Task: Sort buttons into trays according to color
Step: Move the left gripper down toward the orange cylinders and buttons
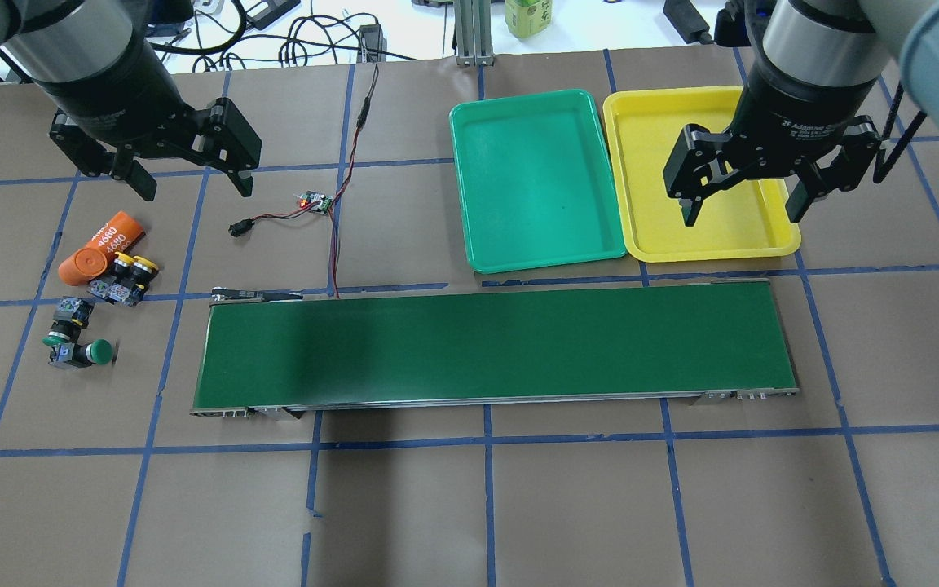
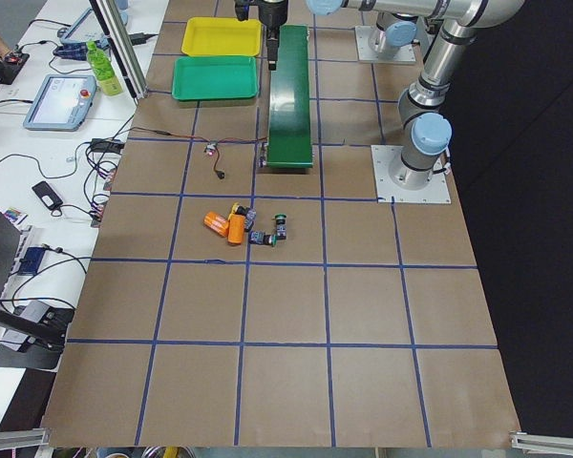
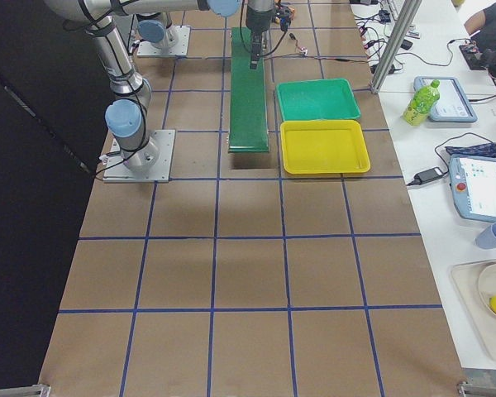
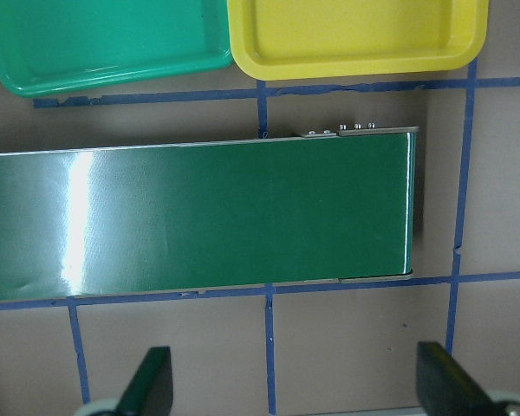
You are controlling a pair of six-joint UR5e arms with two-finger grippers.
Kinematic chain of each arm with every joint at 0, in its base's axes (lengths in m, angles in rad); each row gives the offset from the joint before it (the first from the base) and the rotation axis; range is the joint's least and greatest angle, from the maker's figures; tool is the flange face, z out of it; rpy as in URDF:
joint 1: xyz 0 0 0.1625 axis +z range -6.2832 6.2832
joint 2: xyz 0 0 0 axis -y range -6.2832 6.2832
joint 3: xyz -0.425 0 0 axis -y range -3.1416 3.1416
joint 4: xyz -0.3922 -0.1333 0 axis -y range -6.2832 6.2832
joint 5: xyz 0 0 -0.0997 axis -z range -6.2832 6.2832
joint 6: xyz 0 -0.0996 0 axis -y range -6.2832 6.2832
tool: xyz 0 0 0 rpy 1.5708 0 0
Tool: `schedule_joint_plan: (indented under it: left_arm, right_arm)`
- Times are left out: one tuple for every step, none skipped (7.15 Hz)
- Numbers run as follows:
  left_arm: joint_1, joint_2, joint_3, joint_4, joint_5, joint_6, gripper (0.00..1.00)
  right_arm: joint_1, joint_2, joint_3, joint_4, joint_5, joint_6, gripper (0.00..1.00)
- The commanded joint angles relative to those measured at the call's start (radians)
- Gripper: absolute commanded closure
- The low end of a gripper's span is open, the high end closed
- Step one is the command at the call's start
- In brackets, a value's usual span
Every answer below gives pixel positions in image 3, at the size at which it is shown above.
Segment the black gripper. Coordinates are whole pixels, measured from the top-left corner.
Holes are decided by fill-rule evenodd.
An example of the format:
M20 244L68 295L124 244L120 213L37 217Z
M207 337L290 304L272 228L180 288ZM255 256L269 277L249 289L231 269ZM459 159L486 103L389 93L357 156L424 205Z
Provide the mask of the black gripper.
M269 30L274 17L274 1L249 0L246 27L250 30L250 69L257 69L260 61L263 34Z

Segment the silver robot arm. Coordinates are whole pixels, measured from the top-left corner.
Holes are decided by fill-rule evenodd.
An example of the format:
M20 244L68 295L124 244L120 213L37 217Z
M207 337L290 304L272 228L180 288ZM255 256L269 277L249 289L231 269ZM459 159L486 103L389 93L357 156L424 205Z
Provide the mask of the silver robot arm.
M141 16L150 22L173 11L213 11L220 17L233 15L239 1L47 1L45 5L93 38L98 57L110 80L115 102L105 120L119 145L122 166L133 175L143 174L157 162L160 148L146 126L151 98L149 82L136 70L113 16Z
M250 32L250 44L245 50L250 54L250 68L257 69L263 55L263 36L269 30L276 15L274 1L249 1L244 12L243 1L203 1L205 10L212 10L218 16L229 17L241 9L240 19L246 15L245 25ZM138 17L138 33L142 39L153 46L168 48L173 45L169 39L172 21L168 12L157 12Z

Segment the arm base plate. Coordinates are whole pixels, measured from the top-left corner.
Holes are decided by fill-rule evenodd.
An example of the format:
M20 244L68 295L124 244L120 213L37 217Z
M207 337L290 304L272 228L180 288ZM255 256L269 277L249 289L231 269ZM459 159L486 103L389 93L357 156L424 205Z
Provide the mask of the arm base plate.
M153 21L151 24L140 24L138 33L141 43L138 46L138 57L170 58L185 57L188 53L190 26L165 27Z
M112 139L111 152L107 158L103 181L106 183L167 183L174 152L175 130L148 130L150 139L147 145L123 161L120 146Z

